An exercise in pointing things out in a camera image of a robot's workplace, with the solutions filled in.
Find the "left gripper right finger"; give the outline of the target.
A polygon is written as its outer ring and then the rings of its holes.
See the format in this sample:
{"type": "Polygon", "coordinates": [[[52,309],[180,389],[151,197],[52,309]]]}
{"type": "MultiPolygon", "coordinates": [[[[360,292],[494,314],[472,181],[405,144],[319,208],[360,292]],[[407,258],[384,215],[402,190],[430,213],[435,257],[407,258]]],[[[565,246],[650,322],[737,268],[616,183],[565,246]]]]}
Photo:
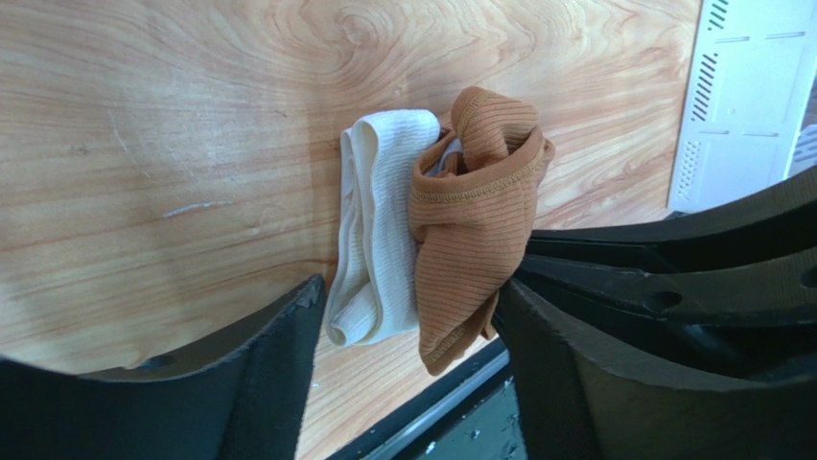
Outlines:
{"type": "Polygon", "coordinates": [[[510,355],[531,459],[812,459],[816,379],[770,382],[649,354],[502,287],[495,322],[510,355]]]}

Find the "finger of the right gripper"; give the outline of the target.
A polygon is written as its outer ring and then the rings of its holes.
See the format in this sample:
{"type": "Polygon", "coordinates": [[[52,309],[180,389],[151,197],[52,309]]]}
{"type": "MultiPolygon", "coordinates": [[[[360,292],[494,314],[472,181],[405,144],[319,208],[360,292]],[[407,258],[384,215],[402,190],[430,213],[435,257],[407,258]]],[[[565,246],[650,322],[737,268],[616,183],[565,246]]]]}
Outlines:
{"type": "Polygon", "coordinates": [[[816,171],[699,213],[622,226],[536,230],[526,247],[543,256],[653,273],[731,268],[816,244],[816,171]]]}
{"type": "Polygon", "coordinates": [[[816,367],[813,248],[676,273],[529,256],[516,277],[557,309],[681,364],[732,377],[816,367]]]}

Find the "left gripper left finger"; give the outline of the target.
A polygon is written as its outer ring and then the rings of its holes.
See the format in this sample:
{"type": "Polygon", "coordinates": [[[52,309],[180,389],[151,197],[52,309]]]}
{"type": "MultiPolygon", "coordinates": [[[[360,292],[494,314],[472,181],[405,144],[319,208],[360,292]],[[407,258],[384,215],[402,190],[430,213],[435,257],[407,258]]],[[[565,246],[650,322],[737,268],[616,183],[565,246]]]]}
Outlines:
{"type": "Polygon", "coordinates": [[[5,459],[291,459],[326,302],[315,275],[267,307],[132,369],[1,362],[5,459]]]}

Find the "brown underwear white waistband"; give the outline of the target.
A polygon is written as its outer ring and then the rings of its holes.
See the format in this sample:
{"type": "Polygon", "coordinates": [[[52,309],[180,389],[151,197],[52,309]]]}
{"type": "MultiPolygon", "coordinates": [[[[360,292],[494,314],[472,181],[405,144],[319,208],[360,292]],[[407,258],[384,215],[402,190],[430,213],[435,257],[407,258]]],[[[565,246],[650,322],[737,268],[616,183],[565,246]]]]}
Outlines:
{"type": "Polygon", "coordinates": [[[339,137],[338,265],[324,327],[339,347],[417,332],[441,374],[489,339],[554,147],[531,104],[471,86],[451,109],[359,118],[339,137]]]}

